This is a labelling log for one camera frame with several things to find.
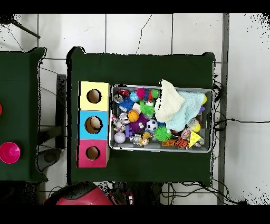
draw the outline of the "round hole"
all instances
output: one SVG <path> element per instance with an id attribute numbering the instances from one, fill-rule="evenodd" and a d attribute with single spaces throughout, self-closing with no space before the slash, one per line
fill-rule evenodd
<path id="1" fill-rule="evenodd" d="M 90 134 L 97 134 L 102 128 L 102 121 L 99 117 L 89 117 L 84 123 L 86 131 Z"/>
<path id="2" fill-rule="evenodd" d="M 91 146 L 86 150 L 86 156 L 90 160 L 96 160 L 100 156 L 100 151 L 97 147 Z"/>
<path id="3" fill-rule="evenodd" d="M 92 104 L 97 104 L 101 100 L 101 93 L 97 89 L 91 89 L 86 97 Z"/>

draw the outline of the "colorful stacked boxes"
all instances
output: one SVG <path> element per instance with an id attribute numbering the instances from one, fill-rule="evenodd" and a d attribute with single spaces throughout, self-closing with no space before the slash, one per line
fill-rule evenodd
<path id="1" fill-rule="evenodd" d="M 110 85 L 78 83 L 77 167 L 106 167 Z"/>

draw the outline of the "pink cup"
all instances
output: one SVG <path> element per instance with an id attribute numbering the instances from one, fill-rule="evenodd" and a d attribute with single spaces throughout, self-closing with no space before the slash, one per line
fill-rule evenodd
<path id="1" fill-rule="evenodd" d="M 18 145 L 13 142 L 5 142 L 0 146 L 0 159 L 7 164 L 17 162 L 21 154 L 21 150 Z"/>

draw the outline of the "yellow box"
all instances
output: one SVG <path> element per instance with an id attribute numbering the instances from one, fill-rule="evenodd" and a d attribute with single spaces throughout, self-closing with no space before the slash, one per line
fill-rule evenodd
<path id="1" fill-rule="evenodd" d="M 108 83 L 80 81 L 78 90 L 81 110 L 109 110 L 110 85 Z"/>

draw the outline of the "dark green tablecloth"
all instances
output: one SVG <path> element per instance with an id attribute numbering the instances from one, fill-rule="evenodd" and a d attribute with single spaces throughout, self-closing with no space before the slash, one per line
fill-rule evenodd
<path id="1" fill-rule="evenodd" d="M 67 55 L 71 104 L 71 180 L 96 181 L 201 181 L 210 185 L 210 155 L 199 153 L 110 150 L 106 168 L 76 168 L 78 81 L 159 86 L 161 79 L 175 87 L 212 88 L 212 53 L 204 55 L 84 54 L 80 47 Z"/>
<path id="2" fill-rule="evenodd" d="M 35 167 L 38 127 L 38 62 L 44 48 L 28 53 L 0 52 L 0 145 L 15 142 L 21 157 L 14 164 L 0 161 L 0 180 L 44 181 Z"/>

